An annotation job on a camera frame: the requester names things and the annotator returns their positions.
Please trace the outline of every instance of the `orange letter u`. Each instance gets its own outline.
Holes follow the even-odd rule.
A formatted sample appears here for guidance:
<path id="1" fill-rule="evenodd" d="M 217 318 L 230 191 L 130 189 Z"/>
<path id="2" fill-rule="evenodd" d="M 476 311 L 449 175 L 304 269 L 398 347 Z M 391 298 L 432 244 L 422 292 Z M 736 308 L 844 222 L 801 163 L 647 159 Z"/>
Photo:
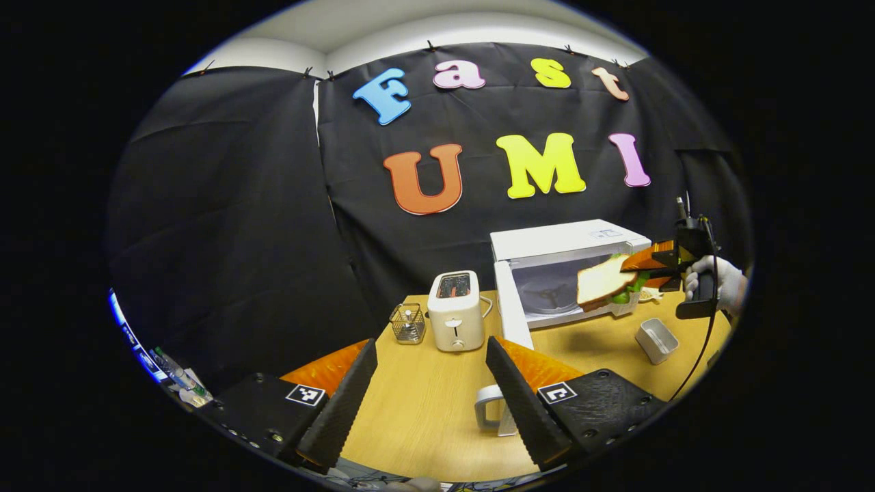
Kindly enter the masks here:
<path id="1" fill-rule="evenodd" d="M 430 155 L 440 163 L 444 189 L 432 196 L 424 195 L 419 186 L 417 164 L 423 156 L 419 152 L 403 152 L 389 156 L 383 166 L 392 175 L 392 190 L 398 207 L 413 215 L 437 214 L 452 208 L 462 197 L 462 176 L 459 173 L 459 144 L 438 145 Z"/>

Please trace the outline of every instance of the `black curtain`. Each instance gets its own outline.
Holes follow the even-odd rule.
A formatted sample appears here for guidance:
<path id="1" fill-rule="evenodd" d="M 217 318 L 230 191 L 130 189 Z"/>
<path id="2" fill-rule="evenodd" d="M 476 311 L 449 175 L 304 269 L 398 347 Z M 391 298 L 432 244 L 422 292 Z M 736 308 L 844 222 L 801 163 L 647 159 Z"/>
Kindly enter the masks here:
<path id="1" fill-rule="evenodd" d="M 116 172 L 105 248 L 119 305 L 145 347 L 213 393 L 379 333 L 326 195 L 313 86 L 273 68 L 188 75 Z"/>
<path id="2" fill-rule="evenodd" d="M 547 88 L 530 65 L 535 58 L 559 62 L 569 88 Z M 432 82 L 435 65 L 468 60 L 486 80 L 482 88 L 443 89 Z M 603 67 L 630 98 L 611 95 L 592 70 Z M 400 68 L 409 90 L 400 100 L 412 106 L 380 125 L 377 113 L 354 92 L 390 68 Z M 383 318 L 410 294 L 428 292 L 442 272 L 474 270 L 483 290 L 494 289 L 489 233 L 571 221 L 604 219 L 654 240 L 672 236 L 678 219 L 676 196 L 689 191 L 694 214 L 707 214 L 724 255 L 747 261 L 750 219 L 729 167 L 732 148 L 689 91 L 666 82 L 652 60 L 628 69 L 560 49 L 517 44 L 441 46 L 375 60 L 319 84 L 319 139 L 325 181 L 341 234 L 353 255 L 363 291 Z M 522 135 L 543 152 L 552 133 L 573 137 L 581 193 L 536 191 L 508 197 L 508 157 L 496 139 Z M 624 183 L 626 170 L 613 133 L 635 136 L 649 186 Z M 408 151 L 426 195 L 444 186 L 430 149 L 459 144 L 463 182 L 459 202 L 442 213 L 413 215 L 393 195 L 384 159 Z"/>

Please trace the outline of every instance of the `white toaster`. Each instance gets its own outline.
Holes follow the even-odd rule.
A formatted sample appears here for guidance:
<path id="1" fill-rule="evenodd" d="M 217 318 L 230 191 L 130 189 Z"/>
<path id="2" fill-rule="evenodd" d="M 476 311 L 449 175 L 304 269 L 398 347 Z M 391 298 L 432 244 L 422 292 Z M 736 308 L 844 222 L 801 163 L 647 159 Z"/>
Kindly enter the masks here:
<path id="1" fill-rule="evenodd" d="M 428 311 L 439 350 L 461 352 L 483 345 L 486 337 L 480 314 L 480 285 L 473 271 L 438 275 L 431 285 Z"/>

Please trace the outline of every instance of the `pink letter i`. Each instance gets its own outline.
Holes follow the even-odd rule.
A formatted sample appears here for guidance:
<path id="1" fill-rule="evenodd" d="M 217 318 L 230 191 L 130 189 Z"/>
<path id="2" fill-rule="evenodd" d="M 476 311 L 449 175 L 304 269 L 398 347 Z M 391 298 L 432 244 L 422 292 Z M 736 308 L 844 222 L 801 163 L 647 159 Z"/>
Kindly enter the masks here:
<path id="1" fill-rule="evenodd" d="M 626 186 L 649 185 L 650 177 L 641 167 L 641 160 L 638 159 L 638 152 L 635 150 L 635 137 L 628 133 L 613 133 L 607 139 L 617 145 L 619 154 L 623 158 L 623 165 L 626 166 L 626 179 L 624 179 Z"/>

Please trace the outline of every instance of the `wall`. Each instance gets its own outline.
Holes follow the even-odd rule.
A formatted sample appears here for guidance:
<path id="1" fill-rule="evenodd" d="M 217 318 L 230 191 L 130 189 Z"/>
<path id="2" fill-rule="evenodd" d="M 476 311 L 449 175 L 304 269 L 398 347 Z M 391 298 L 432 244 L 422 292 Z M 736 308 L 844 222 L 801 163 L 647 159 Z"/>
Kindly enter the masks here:
<path id="1" fill-rule="evenodd" d="M 207 65 L 210 68 L 272 67 L 293 72 L 303 72 L 307 67 L 313 67 L 311 73 L 322 77 L 326 70 L 325 62 L 324 53 L 307 46 L 280 39 L 233 38 L 212 50 L 185 73 L 197 72 Z"/>
<path id="2" fill-rule="evenodd" d="M 503 42 L 563 48 L 603 60 L 634 63 L 647 54 L 632 43 L 621 44 L 593 32 L 558 22 L 495 12 L 451 14 L 420 19 L 376 32 L 327 54 L 335 73 L 371 60 L 428 47 L 460 43 Z"/>
<path id="3" fill-rule="evenodd" d="M 504 42 L 562 48 L 570 45 L 578 53 L 603 60 L 634 63 L 647 53 L 631 42 L 617 42 L 594 32 L 542 18 L 497 12 L 435 16 L 375 32 L 331 53 L 279 39 L 237 37 L 219 46 L 186 73 L 210 66 L 274 67 L 327 77 L 379 58 L 428 47 L 459 43 Z"/>

